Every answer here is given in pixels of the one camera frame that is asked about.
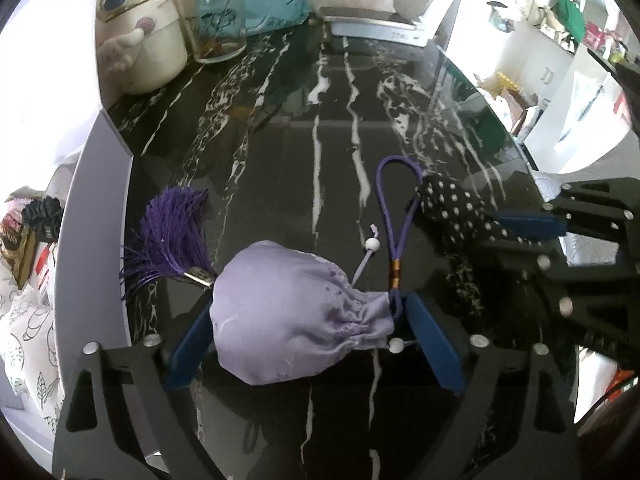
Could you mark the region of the black polka-dot scrunchie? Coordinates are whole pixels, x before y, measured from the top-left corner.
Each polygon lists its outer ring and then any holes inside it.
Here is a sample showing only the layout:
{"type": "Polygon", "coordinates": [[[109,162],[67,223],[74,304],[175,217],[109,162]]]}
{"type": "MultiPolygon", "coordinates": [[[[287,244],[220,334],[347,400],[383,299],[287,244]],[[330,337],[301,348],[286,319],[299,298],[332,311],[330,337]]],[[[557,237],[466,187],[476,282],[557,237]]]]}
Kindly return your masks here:
{"type": "Polygon", "coordinates": [[[487,211],[484,200],[453,180],[424,174],[416,195],[426,232],[445,254],[484,242],[524,242],[487,211]]]}

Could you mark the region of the lavender drawstring pouch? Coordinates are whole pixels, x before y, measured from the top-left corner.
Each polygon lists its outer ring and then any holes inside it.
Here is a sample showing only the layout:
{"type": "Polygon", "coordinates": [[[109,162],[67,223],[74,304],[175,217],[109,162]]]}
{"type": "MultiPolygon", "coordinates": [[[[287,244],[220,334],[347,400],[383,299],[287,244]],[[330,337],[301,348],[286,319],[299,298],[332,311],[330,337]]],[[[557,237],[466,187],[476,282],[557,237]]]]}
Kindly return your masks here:
{"type": "Polygon", "coordinates": [[[272,240],[238,252],[216,278],[209,308],[213,343],[223,370],[250,386],[316,376],[353,351],[381,349],[402,313],[401,255],[412,219],[393,233],[390,287],[363,292],[360,275],[272,240]]]}

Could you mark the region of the red white snack packet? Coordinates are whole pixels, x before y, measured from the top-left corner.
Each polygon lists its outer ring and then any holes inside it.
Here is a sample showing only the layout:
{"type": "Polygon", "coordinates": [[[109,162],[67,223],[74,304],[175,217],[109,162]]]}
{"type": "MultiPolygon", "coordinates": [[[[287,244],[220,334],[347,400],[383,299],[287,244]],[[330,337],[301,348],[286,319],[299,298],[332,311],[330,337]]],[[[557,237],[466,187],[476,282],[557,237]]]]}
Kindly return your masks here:
{"type": "Polygon", "coordinates": [[[58,244],[44,246],[34,264],[34,289],[38,292],[39,301],[53,307],[55,294],[56,262],[58,261],[58,244]]]}

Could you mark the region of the purple tassel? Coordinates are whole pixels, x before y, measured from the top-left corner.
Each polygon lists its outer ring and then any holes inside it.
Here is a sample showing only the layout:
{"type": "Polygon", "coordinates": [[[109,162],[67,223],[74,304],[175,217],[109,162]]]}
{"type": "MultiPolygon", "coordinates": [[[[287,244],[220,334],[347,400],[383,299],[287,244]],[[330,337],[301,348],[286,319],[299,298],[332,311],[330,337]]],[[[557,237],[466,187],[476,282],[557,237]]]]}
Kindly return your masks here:
{"type": "Polygon", "coordinates": [[[216,274],[204,233],[207,211],[208,192],[187,186],[166,188],[149,201],[139,229],[124,247],[119,272],[122,298],[136,296],[161,278],[213,286],[216,274]]]}

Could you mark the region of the white leaf-print packet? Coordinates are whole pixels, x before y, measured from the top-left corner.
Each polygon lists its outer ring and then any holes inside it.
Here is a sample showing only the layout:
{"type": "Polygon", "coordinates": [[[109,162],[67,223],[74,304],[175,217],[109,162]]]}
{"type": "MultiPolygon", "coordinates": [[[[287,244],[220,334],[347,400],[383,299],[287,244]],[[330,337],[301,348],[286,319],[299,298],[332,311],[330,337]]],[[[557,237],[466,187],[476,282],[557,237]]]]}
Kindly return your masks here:
{"type": "Polygon", "coordinates": [[[29,398],[50,434],[55,434],[64,391],[53,309],[39,301],[32,286],[19,288],[6,264],[1,266],[1,359],[13,393],[29,398]]]}

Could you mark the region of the green snack bag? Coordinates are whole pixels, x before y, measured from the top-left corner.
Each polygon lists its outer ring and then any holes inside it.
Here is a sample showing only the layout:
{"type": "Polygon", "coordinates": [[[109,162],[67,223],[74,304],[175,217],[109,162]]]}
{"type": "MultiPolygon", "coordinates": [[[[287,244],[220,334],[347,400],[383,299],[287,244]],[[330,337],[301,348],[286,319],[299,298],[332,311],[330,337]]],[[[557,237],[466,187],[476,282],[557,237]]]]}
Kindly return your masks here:
{"type": "Polygon", "coordinates": [[[21,188],[1,203],[1,260],[18,289],[27,283],[35,261],[36,236],[29,210],[34,196],[29,192],[21,188]]]}

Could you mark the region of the lavender gift box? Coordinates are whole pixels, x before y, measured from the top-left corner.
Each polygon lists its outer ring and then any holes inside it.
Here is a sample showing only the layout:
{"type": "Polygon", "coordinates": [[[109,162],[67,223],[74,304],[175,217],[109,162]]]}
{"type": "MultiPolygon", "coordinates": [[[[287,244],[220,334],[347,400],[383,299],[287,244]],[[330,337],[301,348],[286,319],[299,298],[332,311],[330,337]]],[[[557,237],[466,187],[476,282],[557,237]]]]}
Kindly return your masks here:
{"type": "MultiPolygon", "coordinates": [[[[53,316],[64,393],[88,342],[104,349],[131,342],[119,281],[132,154],[106,113],[89,133],[66,197],[56,262],[53,316]]],[[[1,413],[18,446],[44,470],[52,467],[50,434],[26,396],[16,396],[1,360],[1,413]]]]}

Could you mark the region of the white flat device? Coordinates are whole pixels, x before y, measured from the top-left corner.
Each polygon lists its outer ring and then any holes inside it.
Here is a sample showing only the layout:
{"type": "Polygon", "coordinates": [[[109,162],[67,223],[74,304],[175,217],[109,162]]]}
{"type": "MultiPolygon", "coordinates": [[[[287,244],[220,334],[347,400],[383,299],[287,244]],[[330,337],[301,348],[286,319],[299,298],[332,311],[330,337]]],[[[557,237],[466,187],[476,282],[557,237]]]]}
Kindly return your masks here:
{"type": "Polygon", "coordinates": [[[420,48],[433,39],[431,32],[413,24],[367,18],[337,18],[330,21],[330,29],[334,36],[388,41],[420,48]]]}

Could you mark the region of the cream thermos jug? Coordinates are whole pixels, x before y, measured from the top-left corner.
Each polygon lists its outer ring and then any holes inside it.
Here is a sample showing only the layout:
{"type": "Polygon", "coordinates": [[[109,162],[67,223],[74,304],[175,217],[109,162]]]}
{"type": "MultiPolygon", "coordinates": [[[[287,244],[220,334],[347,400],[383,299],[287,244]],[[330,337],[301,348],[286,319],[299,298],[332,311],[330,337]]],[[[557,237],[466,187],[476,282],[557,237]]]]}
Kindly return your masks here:
{"type": "Polygon", "coordinates": [[[96,0],[104,77],[136,96],[162,88],[188,62],[175,0],[96,0]]]}

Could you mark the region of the glass mug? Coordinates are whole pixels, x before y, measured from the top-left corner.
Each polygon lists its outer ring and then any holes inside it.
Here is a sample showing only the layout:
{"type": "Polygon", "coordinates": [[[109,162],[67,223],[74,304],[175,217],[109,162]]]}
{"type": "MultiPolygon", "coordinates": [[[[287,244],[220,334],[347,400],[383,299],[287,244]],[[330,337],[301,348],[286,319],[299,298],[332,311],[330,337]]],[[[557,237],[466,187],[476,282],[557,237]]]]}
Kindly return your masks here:
{"type": "Polygon", "coordinates": [[[245,50],[245,0],[176,0],[176,3],[195,62],[226,62],[245,50]]]}

